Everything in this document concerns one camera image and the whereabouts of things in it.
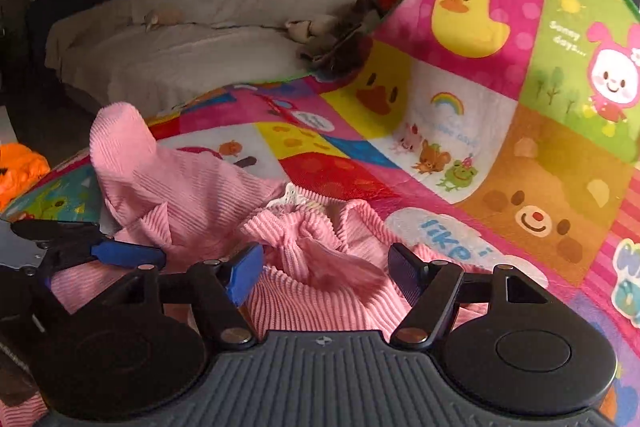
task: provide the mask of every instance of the cartoon bunny illustration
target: cartoon bunny illustration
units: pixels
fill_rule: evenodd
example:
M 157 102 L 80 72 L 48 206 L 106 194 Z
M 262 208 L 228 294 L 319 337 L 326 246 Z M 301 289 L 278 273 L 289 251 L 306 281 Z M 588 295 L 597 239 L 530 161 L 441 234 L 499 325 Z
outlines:
M 601 22 L 590 26 L 587 39 L 600 45 L 593 52 L 587 73 L 593 96 L 582 111 L 586 118 L 598 114 L 607 120 L 602 132 L 612 137 L 616 124 L 626 121 L 623 109 L 634 107 L 640 100 L 640 24 L 629 28 L 626 48 L 614 42 L 609 29 Z
M 415 123 L 413 125 L 405 123 L 404 134 L 401 139 L 393 145 L 391 150 L 396 153 L 407 153 L 413 152 L 414 150 L 417 152 L 420 149 L 421 142 L 422 135 L 418 132 L 418 126 Z

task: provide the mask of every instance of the tree illustration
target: tree illustration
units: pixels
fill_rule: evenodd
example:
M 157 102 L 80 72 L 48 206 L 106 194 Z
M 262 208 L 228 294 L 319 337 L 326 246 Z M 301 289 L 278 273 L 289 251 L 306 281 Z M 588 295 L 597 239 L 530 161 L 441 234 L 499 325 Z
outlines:
M 540 93 L 545 89 L 546 73 L 542 70 L 534 70 L 531 73 L 531 78 L 536 84 L 536 100 L 540 97 Z
M 564 72 L 562 68 L 556 66 L 551 72 L 551 88 L 546 92 L 549 97 L 549 105 L 554 101 L 556 94 L 562 92 L 562 83 L 564 82 Z
M 578 98 L 580 98 L 580 91 L 577 89 L 572 89 L 567 93 L 565 114 L 569 114 L 569 111 L 571 111 L 572 106 L 578 101 Z

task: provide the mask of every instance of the pink ribbed garment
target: pink ribbed garment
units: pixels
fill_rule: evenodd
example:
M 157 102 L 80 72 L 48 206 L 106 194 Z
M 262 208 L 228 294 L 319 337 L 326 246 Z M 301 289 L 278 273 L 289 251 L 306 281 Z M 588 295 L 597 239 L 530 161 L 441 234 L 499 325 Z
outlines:
M 100 111 L 91 129 L 91 160 L 105 202 L 124 227 L 116 238 L 158 245 L 167 270 L 224 259 L 248 241 L 265 245 L 265 266 L 247 306 L 257 333 L 268 330 L 382 330 L 386 339 L 410 306 L 388 277 L 389 245 L 401 238 L 363 200 L 338 201 L 304 189 L 324 206 L 265 205 L 282 182 L 262 180 L 215 156 L 158 146 L 132 106 Z M 424 261 L 445 259 L 425 245 Z M 479 271 L 465 266 L 467 271 Z M 124 271 L 91 263 L 57 275 L 52 289 L 76 311 Z M 485 305 L 461 309 L 456 325 Z M 5 427 L 27 427 L 46 408 L 39 396 L 0 407 Z

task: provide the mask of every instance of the cartoon squirrel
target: cartoon squirrel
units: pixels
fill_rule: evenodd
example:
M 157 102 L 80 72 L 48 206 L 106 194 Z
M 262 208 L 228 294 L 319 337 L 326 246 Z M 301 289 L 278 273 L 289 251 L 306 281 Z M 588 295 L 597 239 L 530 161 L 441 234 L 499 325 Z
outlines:
M 431 174 L 432 172 L 442 172 L 444 166 L 451 161 L 451 155 L 448 152 L 440 152 L 440 146 L 437 143 L 429 145 L 427 140 L 422 142 L 422 152 L 420 152 L 420 161 L 413 166 L 420 174 Z
M 594 94 L 582 111 L 585 118 L 598 114 L 607 120 L 602 132 L 611 137 L 616 133 L 616 124 L 626 121 L 622 110 L 634 107 L 640 100 L 640 24 L 629 28 L 626 48 L 614 42 L 609 29 L 601 22 L 590 26 L 587 39 L 600 45 L 593 52 L 587 73 Z

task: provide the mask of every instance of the black gripper base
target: black gripper base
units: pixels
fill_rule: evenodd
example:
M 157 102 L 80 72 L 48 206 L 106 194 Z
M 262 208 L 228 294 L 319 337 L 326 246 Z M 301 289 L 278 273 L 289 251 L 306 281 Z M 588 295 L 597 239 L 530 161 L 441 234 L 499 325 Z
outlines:
M 164 315 L 97 307 L 73 318 L 36 348 L 33 364 L 42 397 L 59 413 L 129 418 L 171 403 L 206 368 L 200 336 Z
M 585 410 L 517 419 L 453 390 L 427 355 L 388 346 L 377 331 L 272 331 L 220 355 L 201 385 L 171 404 L 110 427 L 611 427 Z M 38 427 L 100 425 L 52 412 Z

